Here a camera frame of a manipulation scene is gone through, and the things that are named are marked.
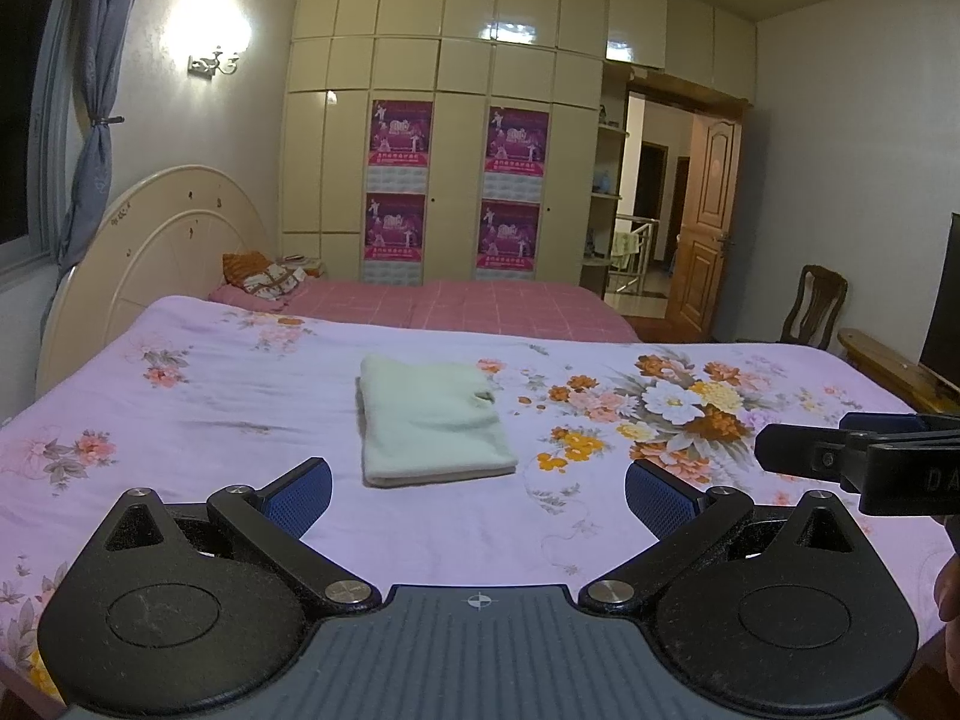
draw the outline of chair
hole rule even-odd
[[[826,350],[833,337],[833,326],[836,324],[840,309],[843,308],[844,300],[847,299],[847,285],[847,279],[834,271],[828,271],[819,265],[804,266],[800,272],[797,300],[786,317],[779,342],[814,346],[813,338],[822,326],[823,334],[816,347]],[[800,308],[803,308],[808,286],[810,300],[800,320],[797,335],[794,335],[793,326],[800,315]]]

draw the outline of window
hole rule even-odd
[[[0,0],[0,275],[49,259],[66,209],[70,0]]]

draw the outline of cream headboard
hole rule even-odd
[[[37,397],[79,370],[166,295],[206,298],[221,256],[274,246],[239,186],[219,170],[164,170],[120,196],[83,261],[61,281],[43,334]]]

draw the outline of silver bolt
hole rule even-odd
[[[587,595],[602,604],[622,604],[634,597],[634,589],[625,581],[601,579],[589,586]]]
[[[329,584],[323,591],[326,597],[335,604],[361,604],[373,594],[373,588],[366,581],[343,579]]]

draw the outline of television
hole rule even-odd
[[[953,214],[944,273],[920,364],[960,391],[960,214]]]

